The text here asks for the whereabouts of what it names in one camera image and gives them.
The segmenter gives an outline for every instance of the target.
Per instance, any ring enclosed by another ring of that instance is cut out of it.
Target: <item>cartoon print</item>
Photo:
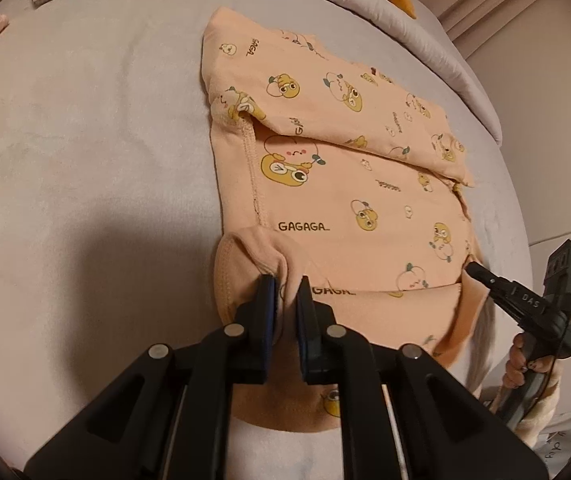
[[[261,160],[261,171],[271,181],[298,187],[308,181],[312,165],[325,165],[319,147],[313,140],[275,135],[263,143],[267,155]]]
[[[435,250],[435,254],[441,260],[445,260],[448,263],[452,261],[454,254],[454,248],[450,243],[451,241],[452,235],[450,234],[450,228],[441,222],[437,222],[435,224],[435,240],[430,242],[430,247]]]
[[[423,186],[423,191],[432,193],[430,178],[425,173],[419,173],[419,184]]]
[[[379,72],[379,77],[381,79],[383,79],[384,81],[387,81],[388,83],[394,84],[394,81],[392,79],[390,79],[389,77],[387,77],[383,72]]]
[[[384,187],[385,189],[390,189],[391,191],[401,191],[399,186],[394,186],[394,184],[390,184],[389,182],[383,182],[378,178],[375,178],[375,180],[379,183],[379,186]]]
[[[228,111],[228,117],[233,121],[238,121],[241,112],[247,112],[259,121],[265,119],[265,113],[258,107],[254,99],[245,92],[236,90],[233,86],[219,96],[219,101],[223,104],[223,108]]]
[[[356,88],[343,79],[342,74],[326,73],[323,83],[329,88],[334,99],[341,101],[350,110],[360,112],[363,109],[363,98]]]
[[[370,74],[361,74],[361,78],[365,79],[368,83],[379,86],[374,77],[372,77]]]
[[[292,99],[299,94],[301,87],[292,77],[287,74],[281,74],[276,77],[270,76],[265,91],[272,97],[283,96],[286,99]]]
[[[227,54],[228,56],[234,56],[236,54],[236,45],[232,43],[223,43],[219,47],[219,50],[222,50],[223,53]]]
[[[409,153],[409,146],[405,148],[403,146],[397,146],[396,148],[392,148],[388,155],[393,156],[396,160],[406,160],[408,158]]]
[[[323,399],[323,409],[328,415],[341,417],[341,408],[339,405],[339,390],[330,390],[327,395],[321,396]]]
[[[428,286],[425,281],[425,270],[412,264],[406,265],[406,270],[397,277],[398,290],[421,290]]]
[[[377,75],[377,73],[378,73],[378,75],[381,79],[383,79],[384,81],[387,81],[388,83],[394,84],[394,81],[392,79],[387,77],[383,72],[379,72],[378,70],[376,70],[373,66],[370,67],[370,70],[373,73],[373,75]]]
[[[443,160],[447,162],[456,162],[456,155],[454,155],[454,151],[443,143],[443,134],[434,134],[432,136],[432,147],[437,153],[440,153]]]
[[[385,127],[388,131],[388,133],[394,137],[397,132],[402,134],[403,133],[403,128],[401,127],[401,122],[399,121],[399,115],[396,112],[392,112],[392,119],[394,119],[394,125],[396,126],[396,130],[394,128],[388,128],[387,126]]]
[[[417,99],[417,96],[414,94],[408,94],[406,96],[406,106],[408,108],[414,108],[414,110],[418,111],[422,116],[427,117],[428,119],[432,117],[430,111],[424,107],[421,101]]]
[[[352,148],[358,148],[359,150],[367,148],[367,140],[365,140],[365,137],[362,135],[358,136],[356,139],[347,140],[344,144]]]
[[[352,213],[357,218],[358,226],[364,231],[374,231],[379,224],[379,215],[374,211],[370,204],[361,200],[352,200],[350,202]]]
[[[314,45],[310,43],[310,41],[308,41],[304,35],[297,34],[296,32],[292,32],[291,30],[282,30],[282,29],[279,30],[281,31],[281,37],[284,40],[292,41],[292,43],[307,48],[310,52],[314,52],[314,54],[316,54],[319,57],[322,57],[326,61],[328,60],[328,58],[323,57],[321,54],[317,52],[317,50],[314,48]]]

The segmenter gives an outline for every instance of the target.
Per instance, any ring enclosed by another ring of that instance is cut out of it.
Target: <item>bed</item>
[[[418,20],[399,30],[459,63],[475,97],[464,102],[462,75],[439,74],[439,60],[431,70],[425,52],[381,30],[385,16],[359,15],[355,1],[1,1],[11,25],[0,35],[0,453],[11,465],[150,344],[193,344],[220,325],[211,283],[220,204],[200,76],[203,29],[219,6],[315,34],[440,104],[470,153],[476,187],[466,198],[486,263],[531,286],[501,133],[478,80],[418,1]],[[517,332],[496,316],[493,365]],[[451,370],[461,381],[469,354]],[[234,420],[228,477],[341,478],[340,439]]]

